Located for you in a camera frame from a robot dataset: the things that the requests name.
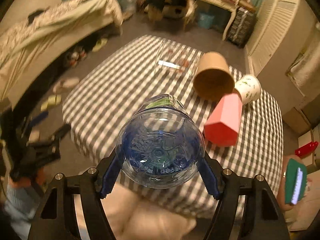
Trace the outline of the white slipper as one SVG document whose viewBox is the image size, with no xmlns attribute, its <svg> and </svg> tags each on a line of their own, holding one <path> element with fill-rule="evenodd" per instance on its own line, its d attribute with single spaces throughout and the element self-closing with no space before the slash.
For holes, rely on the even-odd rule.
<svg viewBox="0 0 320 240">
<path fill-rule="evenodd" d="M 64 93 L 67 90 L 73 89 L 78 85 L 80 79 L 78 77 L 69 77 L 59 80 L 53 87 L 53 93 Z"/>
</svg>

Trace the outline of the white louvered closet door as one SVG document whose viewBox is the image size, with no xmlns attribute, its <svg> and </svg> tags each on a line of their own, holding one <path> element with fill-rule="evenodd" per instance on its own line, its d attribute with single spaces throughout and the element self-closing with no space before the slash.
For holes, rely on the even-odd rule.
<svg viewBox="0 0 320 240">
<path fill-rule="evenodd" d="M 245 46 L 250 73 L 257 76 L 285 38 L 300 0 L 263 0 L 253 32 Z"/>
</svg>

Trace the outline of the green cased smartphone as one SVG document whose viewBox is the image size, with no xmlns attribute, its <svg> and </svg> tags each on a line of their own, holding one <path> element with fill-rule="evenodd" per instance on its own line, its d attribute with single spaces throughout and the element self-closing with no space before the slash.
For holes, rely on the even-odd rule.
<svg viewBox="0 0 320 240">
<path fill-rule="evenodd" d="M 303 163 L 289 159 L 285 177 L 285 204 L 296 205 L 304 197 L 307 174 Z"/>
</svg>

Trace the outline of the chair piled with clothes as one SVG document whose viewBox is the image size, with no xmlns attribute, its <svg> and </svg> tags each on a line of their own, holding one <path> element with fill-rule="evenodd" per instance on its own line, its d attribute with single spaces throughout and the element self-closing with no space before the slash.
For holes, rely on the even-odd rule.
<svg viewBox="0 0 320 240">
<path fill-rule="evenodd" d="M 141 9 L 151 24 L 163 18 L 181 19 L 183 29 L 195 21 L 198 0 L 143 0 Z"/>
</svg>

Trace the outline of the white floral paper cup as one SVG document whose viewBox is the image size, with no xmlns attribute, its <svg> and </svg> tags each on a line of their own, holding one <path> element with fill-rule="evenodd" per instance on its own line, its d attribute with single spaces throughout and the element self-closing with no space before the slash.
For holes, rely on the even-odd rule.
<svg viewBox="0 0 320 240">
<path fill-rule="evenodd" d="M 241 97 L 243 105 L 257 101 L 261 96 L 261 85 L 259 80 L 253 75 L 244 75 L 235 83 L 235 90 Z"/>
</svg>

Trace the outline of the pink hexagonal cup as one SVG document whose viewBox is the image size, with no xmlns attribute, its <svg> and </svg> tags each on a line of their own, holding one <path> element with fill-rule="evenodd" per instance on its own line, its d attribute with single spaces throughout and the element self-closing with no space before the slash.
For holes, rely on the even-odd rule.
<svg viewBox="0 0 320 240">
<path fill-rule="evenodd" d="M 237 93 L 221 98 L 204 124 L 204 137 L 218 147 L 235 146 L 239 136 L 242 101 Z"/>
</svg>

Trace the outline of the hanging white towel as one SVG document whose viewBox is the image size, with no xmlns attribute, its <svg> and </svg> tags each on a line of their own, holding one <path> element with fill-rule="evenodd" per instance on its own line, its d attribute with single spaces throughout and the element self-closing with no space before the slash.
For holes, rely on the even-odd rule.
<svg viewBox="0 0 320 240">
<path fill-rule="evenodd" d="M 308 47 L 287 71 L 287 76 L 304 97 L 313 100 L 319 95 L 319 22 L 309 41 Z"/>
</svg>

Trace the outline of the bed with beige bedding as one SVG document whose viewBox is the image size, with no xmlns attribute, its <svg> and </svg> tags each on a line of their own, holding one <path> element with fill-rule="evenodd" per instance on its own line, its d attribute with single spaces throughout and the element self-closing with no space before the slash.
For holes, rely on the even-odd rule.
<svg viewBox="0 0 320 240">
<path fill-rule="evenodd" d="M 120 28 L 118 0 L 66 0 L 32 22 L 1 34 L 1 99 L 16 106 L 33 81 L 63 52 L 109 24 Z"/>
</svg>

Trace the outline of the black striped suitcase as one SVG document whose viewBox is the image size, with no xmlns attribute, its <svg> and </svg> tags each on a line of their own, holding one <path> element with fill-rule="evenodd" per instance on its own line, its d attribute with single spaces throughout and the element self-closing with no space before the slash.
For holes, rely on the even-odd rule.
<svg viewBox="0 0 320 240">
<path fill-rule="evenodd" d="M 253 32 L 256 21 L 256 13 L 239 7 L 236 11 L 235 19 L 228 30 L 227 39 L 239 48 L 244 48 Z"/>
</svg>

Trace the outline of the clear glass cup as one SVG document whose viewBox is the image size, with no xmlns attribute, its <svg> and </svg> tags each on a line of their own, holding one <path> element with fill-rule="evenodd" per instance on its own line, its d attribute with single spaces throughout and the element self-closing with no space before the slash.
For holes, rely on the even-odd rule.
<svg viewBox="0 0 320 240">
<path fill-rule="evenodd" d="M 157 52 L 153 73 L 165 77 L 193 77 L 201 52 L 163 39 Z"/>
</svg>

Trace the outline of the large clear water jug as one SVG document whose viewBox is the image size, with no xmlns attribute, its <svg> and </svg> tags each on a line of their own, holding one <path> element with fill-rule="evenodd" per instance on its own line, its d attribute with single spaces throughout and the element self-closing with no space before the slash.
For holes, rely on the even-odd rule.
<svg viewBox="0 0 320 240">
<path fill-rule="evenodd" d="M 121 0 L 121 8 L 123 12 L 134 14 L 136 12 L 136 0 Z"/>
</svg>

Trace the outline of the grey checkered tablecloth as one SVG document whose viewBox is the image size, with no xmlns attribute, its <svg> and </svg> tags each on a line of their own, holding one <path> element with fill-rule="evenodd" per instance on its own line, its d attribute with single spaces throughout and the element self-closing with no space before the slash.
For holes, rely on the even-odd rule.
<svg viewBox="0 0 320 240">
<path fill-rule="evenodd" d="M 124 124 L 148 99 L 168 94 L 159 105 L 171 105 L 187 113 L 198 128 L 215 104 L 203 100 L 193 89 L 193 71 L 175 73 L 156 66 L 161 50 L 168 46 L 173 59 L 185 56 L 191 69 L 202 52 L 157 36 L 144 35 L 129 42 L 92 70 L 67 96 L 62 106 L 65 123 L 78 150 L 95 163 L 108 156 Z M 211 158 L 237 175 L 261 174 L 277 194 L 283 164 L 283 125 L 280 107 L 262 91 L 257 101 L 242 109 L 237 144 L 229 148 L 206 143 Z"/>
</svg>

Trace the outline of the blue laundry basket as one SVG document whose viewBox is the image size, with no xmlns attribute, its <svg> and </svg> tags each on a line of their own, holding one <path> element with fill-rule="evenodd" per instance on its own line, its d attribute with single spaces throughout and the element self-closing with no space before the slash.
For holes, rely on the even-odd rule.
<svg viewBox="0 0 320 240">
<path fill-rule="evenodd" d="M 197 25 L 200 28 L 210 29 L 213 26 L 214 20 L 215 20 L 214 15 L 200 12 L 198 15 Z"/>
</svg>

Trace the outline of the blue plastic water bottle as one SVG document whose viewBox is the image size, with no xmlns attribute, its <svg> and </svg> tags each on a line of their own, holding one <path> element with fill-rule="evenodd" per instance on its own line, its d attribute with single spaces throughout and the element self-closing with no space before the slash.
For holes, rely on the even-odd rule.
<svg viewBox="0 0 320 240">
<path fill-rule="evenodd" d="M 168 189 L 191 180 L 204 152 L 200 129 L 170 94 L 144 101 L 116 141 L 122 171 L 135 183 L 152 189 Z"/>
</svg>

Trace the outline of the red white sneaker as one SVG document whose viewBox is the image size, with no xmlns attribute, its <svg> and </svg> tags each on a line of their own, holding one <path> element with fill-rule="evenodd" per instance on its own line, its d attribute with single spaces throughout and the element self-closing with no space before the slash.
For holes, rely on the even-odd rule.
<svg viewBox="0 0 320 240">
<path fill-rule="evenodd" d="M 74 52 L 68 52 L 65 55 L 65 58 L 63 60 L 63 65 L 66 68 L 73 68 L 78 64 L 78 59 L 79 59 L 79 53 L 74 51 Z"/>
<path fill-rule="evenodd" d="M 84 47 L 77 47 L 77 52 L 79 54 L 78 60 L 82 61 L 87 57 L 87 52 L 85 51 Z"/>
</svg>

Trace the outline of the green slipper under bed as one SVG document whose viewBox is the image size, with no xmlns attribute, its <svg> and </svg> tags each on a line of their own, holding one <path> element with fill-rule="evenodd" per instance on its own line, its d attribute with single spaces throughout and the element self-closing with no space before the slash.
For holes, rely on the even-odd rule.
<svg viewBox="0 0 320 240">
<path fill-rule="evenodd" d="M 97 40 L 96 44 L 92 48 L 92 51 L 93 52 L 99 51 L 101 48 L 103 48 L 107 44 L 107 42 L 108 42 L 107 38 L 100 38 L 99 40 Z"/>
</svg>

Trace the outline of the red bottle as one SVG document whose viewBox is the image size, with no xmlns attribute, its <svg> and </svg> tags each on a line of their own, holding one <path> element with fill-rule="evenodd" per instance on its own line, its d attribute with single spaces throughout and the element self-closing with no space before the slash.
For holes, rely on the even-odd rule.
<svg viewBox="0 0 320 240">
<path fill-rule="evenodd" d="M 313 153 L 316 150 L 316 148 L 318 147 L 318 145 L 319 145 L 319 142 L 317 142 L 317 141 L 309 142 L 309 143 L 305 144 L 304 146 L 296 149 L 295 155 L 300 158 L 305 158 L 308 155 L 310 155 L 311 153 Z"/>
</svg>

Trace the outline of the brown paper cup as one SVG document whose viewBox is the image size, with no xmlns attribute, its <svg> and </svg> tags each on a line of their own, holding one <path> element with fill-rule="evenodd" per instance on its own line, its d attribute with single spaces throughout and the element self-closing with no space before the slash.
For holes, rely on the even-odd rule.
<svg viewBox="0 0 320 240">
<path fill-rule="evenodd" d="M 217 52 L 203 54 L 193 78 L 193 88 L 204 100 L 218 102 L 234 89 L 234 79 L 226 59 Z"/>
</svg>

